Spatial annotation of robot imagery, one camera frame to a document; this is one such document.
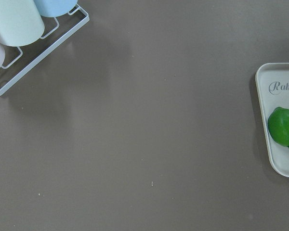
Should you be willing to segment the cream rabbit tray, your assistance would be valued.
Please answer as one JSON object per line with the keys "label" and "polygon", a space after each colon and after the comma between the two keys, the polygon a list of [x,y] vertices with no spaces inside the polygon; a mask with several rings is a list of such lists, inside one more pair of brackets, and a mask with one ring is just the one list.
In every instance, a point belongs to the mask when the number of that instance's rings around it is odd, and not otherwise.
{"label": "cream rabbit tray", "polygon": [[289,148],[271,137],[267,120],[277,107],[289,109],[289,63],[263,64],[255,75],[268,158],[272,168],[289,178]]}

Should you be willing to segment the green lime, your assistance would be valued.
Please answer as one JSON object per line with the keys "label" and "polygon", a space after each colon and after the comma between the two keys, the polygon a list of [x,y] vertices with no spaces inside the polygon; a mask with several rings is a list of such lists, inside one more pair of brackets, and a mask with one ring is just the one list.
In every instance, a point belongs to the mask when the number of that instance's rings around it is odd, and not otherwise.
{"label": "green lime", "polygon": [[289,109],[277,107],[268,118],[268,130],[279,145],[289,148]]}

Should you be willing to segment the light blue cup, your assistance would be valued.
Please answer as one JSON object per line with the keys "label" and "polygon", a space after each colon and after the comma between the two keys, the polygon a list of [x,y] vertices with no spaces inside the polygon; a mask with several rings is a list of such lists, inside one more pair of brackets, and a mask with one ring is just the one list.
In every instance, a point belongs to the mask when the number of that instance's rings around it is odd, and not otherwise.
{"label": "light blue cup", "polygon": [[72,10],[78,0],[34,0],[41,16],[58,17]]}

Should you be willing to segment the pale green cup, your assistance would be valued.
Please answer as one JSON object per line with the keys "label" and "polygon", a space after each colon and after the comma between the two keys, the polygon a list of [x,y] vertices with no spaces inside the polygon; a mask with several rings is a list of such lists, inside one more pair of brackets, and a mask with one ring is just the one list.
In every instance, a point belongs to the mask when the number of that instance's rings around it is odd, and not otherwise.
{"label": "pale green cup", "polygon": [[21,47],[37,41],[45,25],[32,0],[0,0],[0,43]]}

